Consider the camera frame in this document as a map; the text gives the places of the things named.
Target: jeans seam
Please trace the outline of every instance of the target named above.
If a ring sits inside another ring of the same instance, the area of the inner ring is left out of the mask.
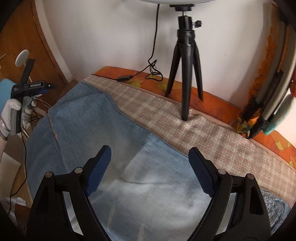
[[[132,122],[134,122],[135,124],[137,124],[138,126],[140,126],[140,127],[144,128],[145,130],[149,131],[151,134],[153,134],[154,136],[156,136],[157,138],[159,138],[160,140],[162,140],[165,144],[167,144],[168,146],[170,146],[171,148],[173,148],[174,150],[176,150],[176,151],[179,152],[180,154],[182,154],[182,155],[188,157],[187,155],[183,154],[182,152],[180,152],[179,150],[177,150],[176,148],[174,148],[173,146],[171,146],[170,144],[168,144],[164,139],[160,138],[158,135],[154,134],[153,132],[151,132],[151,131],[148,130],[147,128],[143,127],[143,126],[140,125],[139,123],[136,123],[136,122],[133,121],[131,118],[129,118],[125,113],[123,113],[123,112],[118,108],[116,102],[113,100],[112,96],[111,96],[108,92],[106,92],[106,91],[102,91],[102,90],[99,90],[99,89],[93,87],[92,85],[87,84],[87,83],[85,83],[85,82],[83,82],[83,81],[81,81],[80,83],[86,85],[87,87],[89,87],[89,88],[91,88],[91,89],[93,89],[93,90],[95,90],[95,91],[97,91],[97,92],[99,92],[100,94],[105,94],[105,95],[107,96],[107,98],[112,102],[112,104],[113,104],[115,110],[117,110],[120,114],[122,114],[123,116],[125,116],[125,117],[128,118],[130,121],[132,121]]]
[[[276,214],[276,212],[274,211],[274,215],[277,217],[277,219],[280,221],[278,215]]]
[[[51,139],[51,141],[52,141],[52,144],[53,144],[53,146],[54,146],[54,149],[56,150],[56,153],[57,153],[57,155],[58,155],[58,157],[59,157],[59,160],[61,161],[61,164],[63,165],[65,171],[67,171],[67,169],[66,169],[66,167],[65,167],[65,165],[64,165],[64,162],[63,162],[63,160],[61,159],[61,157],[60,157],[60,155],[59,155],[59,153],[58,153],[58,151],[57,151],[56,145],[54,144],[54,141],[56,141],[56,140],[55,140],[55,139],[53,140],[53,138],[52,138],[52,133],[51,133],[51,132],[49,132],[49,135],[50,135],[50,139]]]
[[[274,193],[272,193],[272,192],[270,192],[270,191],[267,191],[267,190],[261,188],[261,192],[262,192],[262,191],[263,191],[264,194],[267,195],[267,196],[278,198],[278,197],[276,196],[276,194],[274,194]]]
[[[29,191],[30,191],[30,194],[31,194],[31,198],[33,199],[33,194],[32,194],[32,190],[31,190],[31,187],[28,183],[28,180],[26,181],[26,184],[27,184],[27,187],[29,188]]]
[[[286,211],[286,207],[285,207],[285,205],[283,205],[283,208],[284,208],[284,211],[283,211],[283,214],[285,213],[285,211]]]
[[[273,220],[273,222],[274,222],[274,225],[276,225],[276,222],[275,222],[275,220],[274,220],[274,218],[273,218],[273,215],[272,215],[272,213],[270,212],[270,216],[271,216],[271,218],[272,218],[272,220]]]
[[[264,193],[262,193],[263,195],[266,195],[266,196],[270,196],[270,197],[273,197],[273,198],[277,198],[277,199],[280,199],[280,200],[282,200],[282,201],[284,201],[284,202],[286,202],[284,199],[282,199],[282,198],[280,198],[280,197],[277,197],[275,194],[273,194],[273,195],[270,195],[270,194],[268,194],[268,193],[266,193],[266,192],[269,192],[269,191],[267,191],[267,190],[265,190],[265,189],[261,189],[262,191],[264,191]]]

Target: white glove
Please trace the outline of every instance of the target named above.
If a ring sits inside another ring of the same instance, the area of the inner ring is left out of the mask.
[[[22,113],[22,124],[26,126],[29,122],[30,115],[33,112],[33,107],[36,106],[36,101],[32,101],[29,106],[26,107],[25,111]],[[7,139],[9,132],[11,130],[11,110],[20,110],[22,104],[16,99],[9,99],[2,111],[0,116],[0,132],[4,139]]]

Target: beige plaid blanket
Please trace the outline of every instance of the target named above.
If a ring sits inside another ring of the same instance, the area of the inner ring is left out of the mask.
[[[183,154],[197,147],[218,169],[237,176],[252,173],[261,188],[294,205],[296,172],[279,157],[202,115],[193,115],[196,111],[191,111],[188,121],[182,121],[180,104],[163,97],[96,76],[88,76],[84,82],[108,92],[128,118]]]

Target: metal screw head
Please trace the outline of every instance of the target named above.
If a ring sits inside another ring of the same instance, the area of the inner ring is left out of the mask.
[[[197,20],[196,22],[192,23],[192,25],[195,28],[200,28],[202,26],[202,22],[200,20]]]
[[[221,175],[225,175],[226,174],[226,171],[224,169],[219,169],[218,172]]]
[[[47,172],[46,174],[45,174],[45,177],[47,177],[47,178],[49,178],[49,177],[51,177],[52,176],[52,172]]]
[[[74,172],[77,173],[77,174],[82,173],[82,168],[77,167]]]
[[[247,177],[248,177],[249,179],[254,179],[254,178],[255,178],[254,175],[251,174],[251,173],[248,173],[248,174],[247,174]]]

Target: denim fabric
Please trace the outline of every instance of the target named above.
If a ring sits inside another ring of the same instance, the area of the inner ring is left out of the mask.
[[[49,110],[27,142],[32,196],[47,171],[58,175],[82,167],[103,145],[111,147],[112,159],[89,200],[111,239],[187,240],[210,202],[188,158],[121,113],[108,93],[85,83]],[[74,220],[69,198],[65,200]],[[227,227],[234,200],[232,194],[218,233]],[[275,211],[286,204],[268,203]]]
[[[267,207],[271,233],[273,234],[284,222],[291,208],[283,199],[278,198],[275,194],[263,189],[261,189],[261,192]]]

